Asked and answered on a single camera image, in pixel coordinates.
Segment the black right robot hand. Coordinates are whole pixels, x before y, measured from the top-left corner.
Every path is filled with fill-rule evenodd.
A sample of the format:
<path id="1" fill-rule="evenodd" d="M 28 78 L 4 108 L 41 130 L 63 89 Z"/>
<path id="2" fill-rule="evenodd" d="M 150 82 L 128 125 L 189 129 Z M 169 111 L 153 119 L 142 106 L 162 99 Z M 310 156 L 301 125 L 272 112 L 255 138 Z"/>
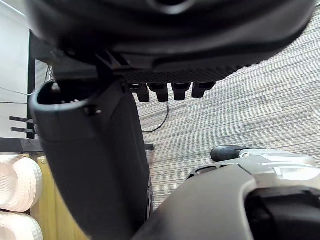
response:
<path id="1" fill-rule="evenodd" d="M 313 0 L 28 0 L 54 81 L 29 107 L 71 215 L 93 240 L 317 240 L 320 170 L 308 155 L 215 147 L 157 208 L 136 99 L 202 98 L 277 55 Z"/>

